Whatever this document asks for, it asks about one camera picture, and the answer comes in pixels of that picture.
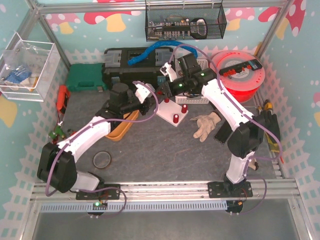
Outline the red large spring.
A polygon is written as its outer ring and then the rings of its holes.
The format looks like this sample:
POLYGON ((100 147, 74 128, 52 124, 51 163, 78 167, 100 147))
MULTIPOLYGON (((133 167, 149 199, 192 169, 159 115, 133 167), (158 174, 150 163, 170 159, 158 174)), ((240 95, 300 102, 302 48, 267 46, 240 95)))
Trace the red large spring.
POLYGON ((188 105, 187 104, 183 104, 181 107, 181 113, 182 114, 186 114, 188 111, 188 105))

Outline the beige work glove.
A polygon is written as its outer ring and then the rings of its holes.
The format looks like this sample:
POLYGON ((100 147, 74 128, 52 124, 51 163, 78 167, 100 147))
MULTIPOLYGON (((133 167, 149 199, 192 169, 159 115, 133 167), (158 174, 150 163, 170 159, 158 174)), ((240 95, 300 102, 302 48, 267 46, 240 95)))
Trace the beige work glove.
POLYGON ((216 128, 221 118, 216 112, 211 112, 209 115, 198 115, 190 119, 196 121, 198 130, 193 134, 195 139, 199 139, 203 143, 208 135, 216 128))

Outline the black aluminium extrusion block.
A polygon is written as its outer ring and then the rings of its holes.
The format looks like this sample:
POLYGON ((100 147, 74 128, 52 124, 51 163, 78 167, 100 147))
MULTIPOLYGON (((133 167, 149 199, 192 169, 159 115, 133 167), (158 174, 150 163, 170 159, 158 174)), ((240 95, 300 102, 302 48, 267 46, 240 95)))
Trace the black aluminium extrusion block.
POLYGON ((224 144, 228 140, 232 132, 233 131, 230 124, 227 121, 225 121, 218 130, 218 132, 215 134, 214 139, 217 140, 219 143, 224 144))

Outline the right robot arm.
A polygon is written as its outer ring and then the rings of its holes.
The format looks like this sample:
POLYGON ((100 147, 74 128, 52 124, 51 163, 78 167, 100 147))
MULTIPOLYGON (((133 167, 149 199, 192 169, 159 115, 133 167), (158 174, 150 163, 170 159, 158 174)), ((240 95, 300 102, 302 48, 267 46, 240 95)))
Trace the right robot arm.
POLYGON ((158 88, 166 98, 183 92, 197 90, 207 98, 223 115, 231 134, 227 146, 231 152, 226 179, 236 185, 244 181, 246 170, 254 153, 263 142, 265 119, 255 116, 245 109, 223 86, 217 74, 211 68, 202 69, 193 53, 178 59, 182 77, 178 77, 174 68, 166 62, 160 72, 169 79, 158 88))

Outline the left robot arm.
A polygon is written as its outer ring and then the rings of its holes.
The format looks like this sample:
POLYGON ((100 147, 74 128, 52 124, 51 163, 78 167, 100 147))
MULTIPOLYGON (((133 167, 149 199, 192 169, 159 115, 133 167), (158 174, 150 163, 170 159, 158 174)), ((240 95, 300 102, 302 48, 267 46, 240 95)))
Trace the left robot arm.
POLYGON ((114 84, 109 91, 109 99, 89 123, 65 140, 56 144, 49 142, 42 148, 37 177, 46 182, 46 196, 54 194, 50 187, 61 193, 70 190, 85 193, 105 191, 104 187, 99 187, 102 180, 98 176, 78 171, 76 163, 92 145, 114 131, 120 123, 131 123, 125 114, 140 111, 145 115, 153 105, 159 106, 151 84, 134 81, 134 85, 135 90, 130 90, 125 83, 114 84))

